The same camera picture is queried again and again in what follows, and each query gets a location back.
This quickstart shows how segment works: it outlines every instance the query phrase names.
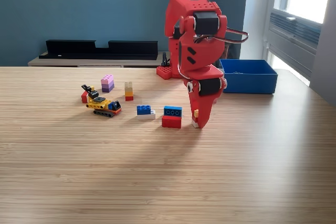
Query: lego brick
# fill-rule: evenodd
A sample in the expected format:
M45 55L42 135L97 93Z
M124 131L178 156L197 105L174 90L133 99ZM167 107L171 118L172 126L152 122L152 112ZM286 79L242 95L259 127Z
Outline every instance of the lego brick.
M101 84L110 84L113 81L113 75L107 74L104 76L103 79L100 80Z
M115 114L115 115L118 115L120 112L121 112L121 108L118 109L118 110L116 110L116 111L114 111L114 114Z
M114 87L114 81L111 81L109 84L102 84L101 88L102 89L110 89L112 86Z
M133 91L125 91L125 96L126 97L132 97L133 96Z
M125 101L133 101L134 97L125 97Z
M120 109L120 108L121 108L121 106L120 106L120 103L119 103L118 101L111 102L111 103L109 103L109 105L108 105L108 109L109 109L109 110L112 110L112 111L116 111L116 110L118 110L118 109Z
M194 128L198 128L198 123L194 122L194 120L191 119L191 123L193 124Z
M111 118L111 117L114 116L113 112L106 111L106 110L94 110L93 113L94 113L95 115L106 116L107 118Z
M84 91L84 93L81 95L82 98L82 103L88 103L89 99L88 99L88 92Z
M168 80L173 77L173 69L171 66L169 67L159 66L156 68L156 74L160 76L162 79Z
M102 88L101 92L103 92L103 93L110 93L113 88L114 88L114 85L112 87L108 88L108 89Z
M103 110L103 109L107 109L109 103L111 103L111 100L104 100L102 102L89 102L88 104L86 104L86 107L91 108L91 109L98 109L98 110Z
M194 111L194 117L198 118L198 110Z
M150 105L138 105L136 107L137 107L137 115L150 115L151 114Z
M164 115L162 117L162 127L180 129L182 125L182 118L179 116Z
M133 83L125 82L125 92L133 92Z
M147 115L137 115L137 119L138 120L155 120L155 110L151 110L151 113L150 114L147 114Z
M182 107L165 106L163 115L172 115L182 117Z
M93 102L101 103L101 102L103 102L103 101L105 101L105 100L106 100L105 97L96 97L96 98L94 98L93 100L90 99L90 102L93 101Z

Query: blue box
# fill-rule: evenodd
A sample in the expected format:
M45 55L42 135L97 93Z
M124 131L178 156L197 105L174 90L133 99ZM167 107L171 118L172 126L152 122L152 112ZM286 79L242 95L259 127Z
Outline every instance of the blue box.
M138 105L137 107L137 115L150 115L151 107L149 105Z
M227 88L224 93L273 94L278 74L265 60L221 59Z
M165 106L163 115L172 115L182 117L182 107Z

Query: blue lego brick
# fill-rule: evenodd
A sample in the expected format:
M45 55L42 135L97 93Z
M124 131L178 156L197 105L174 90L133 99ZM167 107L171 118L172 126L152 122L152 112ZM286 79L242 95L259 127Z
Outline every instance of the blue lego brick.
M136 107L137 107L137 115L150 115L151 114L150 105L138 105Z
M163 115L172 115L182 117L182 107L165 106Z
M108 105L108 109L109 110L118 110L120 109L121 106L120 106L120 103L118 101L115 101L115 102L111 102L109 105Z

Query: white lego brick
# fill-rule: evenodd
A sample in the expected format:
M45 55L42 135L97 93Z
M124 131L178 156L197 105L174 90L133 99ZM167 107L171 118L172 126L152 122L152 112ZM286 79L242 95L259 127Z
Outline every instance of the white lego brick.
M155 110L151 110L150 115L137 115L138 120L155 120Z
M198 123L195 123L194 120L191 119L191 123L193 124L193 126L194 126L195 128L198 128Z

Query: yellow lego brick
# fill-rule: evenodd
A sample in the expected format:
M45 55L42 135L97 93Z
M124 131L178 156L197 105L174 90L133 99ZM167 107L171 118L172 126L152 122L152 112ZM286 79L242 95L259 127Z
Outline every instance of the yellow lego brick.
M98 109L98 110L107 110L108 105L111 103L111 100L105 100L103 102L93 102L90 101L88 104L86 104L86 107L91 108L91 109Z
M125 82L125 92L133 92L133 83Z
M132 97L133 96L133 91L125 91L125 96L126 97Z
M194 117L198 118L198 110L194 111Z

